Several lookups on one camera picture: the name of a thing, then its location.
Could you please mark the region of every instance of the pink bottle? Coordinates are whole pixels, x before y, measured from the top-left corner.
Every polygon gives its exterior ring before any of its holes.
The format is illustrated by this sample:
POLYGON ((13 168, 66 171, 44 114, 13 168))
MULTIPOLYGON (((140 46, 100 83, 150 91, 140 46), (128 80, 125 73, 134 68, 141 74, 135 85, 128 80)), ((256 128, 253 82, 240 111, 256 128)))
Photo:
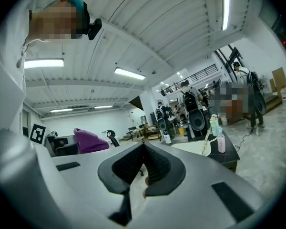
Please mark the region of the pink bottle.
POLYGON ((225 136, 223 135, 223 129, 221 127, 218 127, 217 142, 218 142, 218 151, 220 153, 224 153, 225 152, 225 136))

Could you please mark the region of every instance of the plastic bottle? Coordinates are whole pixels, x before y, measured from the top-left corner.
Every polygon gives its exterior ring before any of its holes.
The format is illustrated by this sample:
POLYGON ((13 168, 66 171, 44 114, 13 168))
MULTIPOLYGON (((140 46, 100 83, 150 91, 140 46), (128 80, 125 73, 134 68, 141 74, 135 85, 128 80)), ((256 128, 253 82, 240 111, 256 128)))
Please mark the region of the plastic bottle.
POLYGON ((281 95, 282 95, 283 105, 286 106, 286 85, 282 86, 281 95))
POLYGON ((224 153, 225 152, 225 136, 223 135, 223 129, 221 127, 218 127, 217 143, 218 143, 218 151, 220 153, 224 153))
POLYGON ((218 117, 217 117, 216 114, 213 114, 211 116, 210 125, 211 125, 211 128, 212 128, 213 136, 218 136, 219 123, 218 123, 218 117))
POLYGON ((170 135, 168 135, 167 132, 164 133, 164 140, 165 140, 165 142, 166 142, 167 144, 172 143, 172 142, 171 142, 171 137, 170 137, 170 135))

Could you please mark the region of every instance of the shoe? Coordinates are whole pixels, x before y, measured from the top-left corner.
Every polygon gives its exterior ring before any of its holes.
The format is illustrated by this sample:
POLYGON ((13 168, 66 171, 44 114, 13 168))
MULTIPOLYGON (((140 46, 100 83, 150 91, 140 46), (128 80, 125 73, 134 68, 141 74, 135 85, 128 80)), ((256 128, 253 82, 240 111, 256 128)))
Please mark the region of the shoe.
POLYGON ((248 130, 251 130, 252 128, 256 128, 256 126, 251 127, 251 125, 250 125, 250 124, 248 124, 248 125, 247 125, 247 129, 248 129, 248 130))

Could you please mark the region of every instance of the ceiling light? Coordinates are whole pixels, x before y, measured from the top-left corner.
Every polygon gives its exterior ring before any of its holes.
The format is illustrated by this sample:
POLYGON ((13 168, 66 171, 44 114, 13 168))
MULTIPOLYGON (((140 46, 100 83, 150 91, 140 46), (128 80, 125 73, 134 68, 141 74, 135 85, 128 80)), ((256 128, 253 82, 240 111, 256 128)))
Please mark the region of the ceiling light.
POLYGON ((95 106, 95 109, 105 109, 105 108, 112 108, 113 105, 106 105, 106 106, 95 106))
POLYGON ((63 59, 34 59, 24 62, 25 69, 40 67, 63 67, 63 59))
POLYGON ((68 111, 72 111, 73 109, 53 109, 50 110, 51 113, 58 113, 58 112, 68 112, 68 111))
POLYGON ((223 4, 224 6, 223 6, 222 30, 225 31, 228 27, 228 21, 229 21, 230 0, 224 0, 223 4))
POLYGON ((133 73, 133 72, 130 72, 130 71, 127 71, 127 70, 123 70, 121 68, 116 68, 114 73, 126 75, 126 76, 129 76, 129 77, 132 77, 132 78, 136 78, 136 79, 139 79, 139 80, 144 80, 146 78, 144 75, 133 73))

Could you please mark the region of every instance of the corrugated metal ceiling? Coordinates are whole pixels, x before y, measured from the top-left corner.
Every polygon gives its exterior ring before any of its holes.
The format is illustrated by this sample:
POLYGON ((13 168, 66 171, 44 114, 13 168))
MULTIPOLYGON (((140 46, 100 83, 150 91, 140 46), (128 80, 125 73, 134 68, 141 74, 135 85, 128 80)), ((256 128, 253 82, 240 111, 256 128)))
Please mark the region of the corrugated metal ceiling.
MULTIPOLYGON (((52 1, 32 0, 33 11, 52 1)), ((29 86, 26 101, 33 108, 52 103, 51 107, 37 109, 43 114, 57 107, 53 97, 58 105, 91 100, 88 105, 94 106, 97 99, 115 99, 113 103, 118 99, 117 105, 127 103, 143 87, 157 85, 217 46, 230 43, 229 40, 241 39, 250 2, 231 0, 230 26, 221 31, 222 0, 83 1, 91 20, 99 17, 103 21, 103 28, 93 41, 85 36, 64 44, 34 42, 27 51, 27 59, 64 58, 63 68, 25 70, 29 86), (143 74, 146 79, 116 75, 117 66, 143 74)))

